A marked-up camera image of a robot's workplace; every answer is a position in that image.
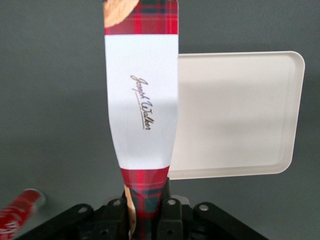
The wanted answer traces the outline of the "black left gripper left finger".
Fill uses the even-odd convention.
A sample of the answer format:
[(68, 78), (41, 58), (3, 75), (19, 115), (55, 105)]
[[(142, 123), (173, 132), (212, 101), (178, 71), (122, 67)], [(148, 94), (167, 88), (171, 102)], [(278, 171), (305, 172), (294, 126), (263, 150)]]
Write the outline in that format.
[(127, 202), (123, 197), (110, 200), (99, 209), (76, 204), (18, 240), (128, 240)]

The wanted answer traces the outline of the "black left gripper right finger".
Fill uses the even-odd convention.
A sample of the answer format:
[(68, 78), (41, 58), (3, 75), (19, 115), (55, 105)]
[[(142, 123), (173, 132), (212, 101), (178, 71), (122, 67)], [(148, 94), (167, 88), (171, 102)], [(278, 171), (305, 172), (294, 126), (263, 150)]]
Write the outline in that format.
[(266, 237), (210, 202), (194, 207), (183, 196), (173, 196), (170, 179), (161, 193), (157, 240), (265, 240)]

